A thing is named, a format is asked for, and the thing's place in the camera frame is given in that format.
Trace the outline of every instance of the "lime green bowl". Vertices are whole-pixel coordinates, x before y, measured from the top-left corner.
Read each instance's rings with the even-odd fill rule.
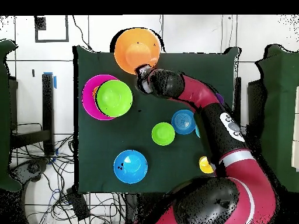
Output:
[[[161,122],[152,129],[152,140],[158,145],[169,145],[174,139],[175,129],[171,124]]]
[[[96,104],[99,110],[109,117],[119,117],[132,106],[131,89],[120,80],[109,80],[103,83],[96,92]]]

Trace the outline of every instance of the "purple object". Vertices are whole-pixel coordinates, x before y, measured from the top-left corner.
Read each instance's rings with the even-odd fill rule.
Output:
[[[216,96],[217,96],[218,100],[220,101],[220,103],[223,105],[224,99],[223,99],[222,95],[219,93],[216,93]]]
[[[103,84],[104,82],[110,81],[110,80],[118,80],[114,76],[110,75],[97,75],[90,80],[87,81],[85,84],[83,91],[82,91],[82,104],[85,109],[85,111],[92,116],[93,118],[96,118],[97,120],[112,120],[113,117],[108,117],[105,114],[103,114],[96,106],[95,99],[93,98],[93,90]]]

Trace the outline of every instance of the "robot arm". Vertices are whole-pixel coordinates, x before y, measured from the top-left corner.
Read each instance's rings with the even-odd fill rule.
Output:
[[[220,165],[225,166],[225,176],[239,191],[237,207],[224,224],[267,224],[276,209],[272,186],[213,89],[186,75],[149,65],[137,68],[136,73],[139,91],[178,100],[196,110],[194,119],[210,162],[216,165],[216,173]]]

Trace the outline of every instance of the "small yellow bowl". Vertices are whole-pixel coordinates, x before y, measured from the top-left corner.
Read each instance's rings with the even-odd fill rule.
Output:
[[[203,173],[213,173],[214,170],[211,165],[208,163],[206,156],[203,156],[199,159],[199,168]]]

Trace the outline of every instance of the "table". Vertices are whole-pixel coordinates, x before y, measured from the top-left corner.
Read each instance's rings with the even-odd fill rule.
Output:
[[[136,91],[135,76],[122,71],[113,53],[89,52],[74,47],[78,56],[78,191],[98,193],[167,193],[180,183],[204,175],[199,158],[205,150],[195,131],[176,134],[167,146],[151,139],[152,128],[160,122],[171,122],[173,114],[187,106],[180,102],[146,96]],[[226,54],[162,53],[157,68],[182,71],[186,75],[213,85],[232,106],[234,65],[239,49]],[[133,105],[125,115],[110,121],[99,121],[84,110],[81,102],[85,83],[98,74],[113,75],[128,84],[133,92]],[[136,184],[125,184],[113,171],[116,156],[127,149],[141,152],[148,161],[145,178]]]

